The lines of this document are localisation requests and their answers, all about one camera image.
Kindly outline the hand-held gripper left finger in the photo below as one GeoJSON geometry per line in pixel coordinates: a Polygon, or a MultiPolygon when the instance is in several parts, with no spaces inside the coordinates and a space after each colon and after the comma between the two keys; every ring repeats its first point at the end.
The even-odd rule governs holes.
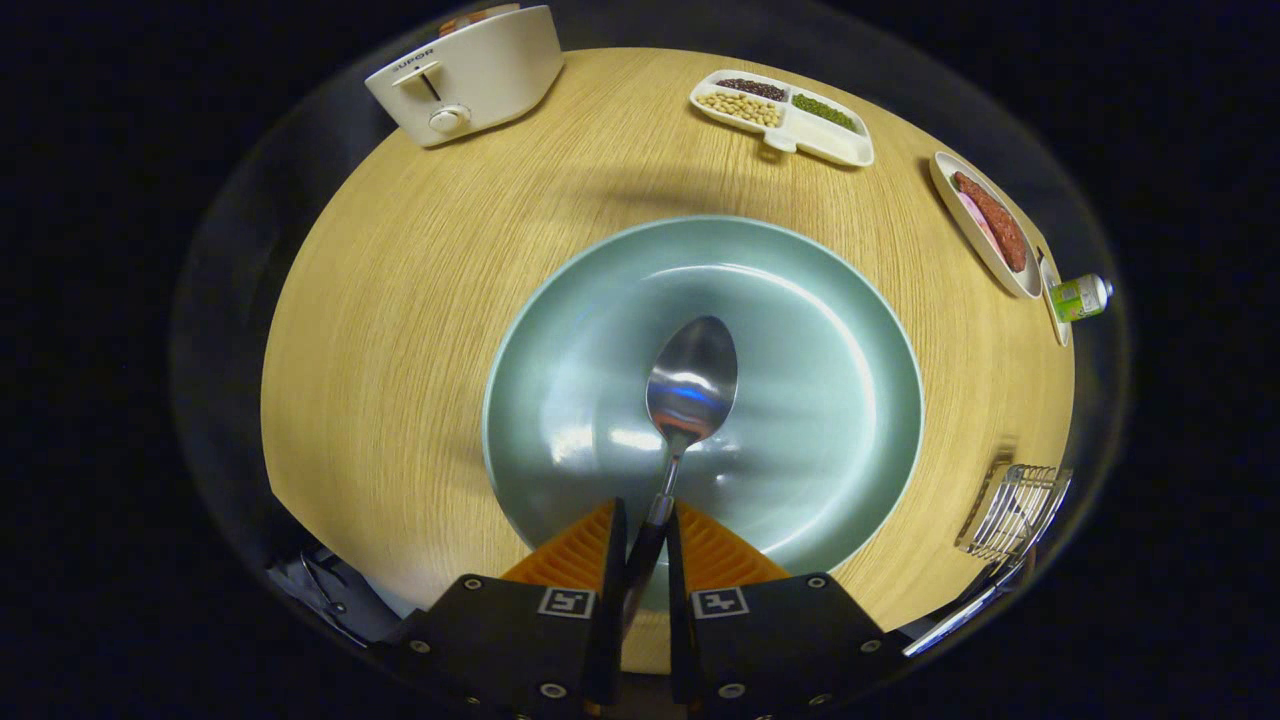
{"type": "Polygon", "coordinates": [[[590,511],[500,577],[460,577],[375,644],[445,717],[600,717],[620,696],[627,512],[590,511]]]}

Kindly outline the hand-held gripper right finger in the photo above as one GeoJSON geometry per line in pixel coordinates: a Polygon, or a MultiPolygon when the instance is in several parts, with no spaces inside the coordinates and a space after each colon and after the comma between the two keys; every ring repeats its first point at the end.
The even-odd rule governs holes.
{"type": "Polygon", "coordinates": [[[826,717],[890,679],[890,637],[826,573],[790,574],[687,503],[666,537],[669,682],[690,717],[826,717]]]}

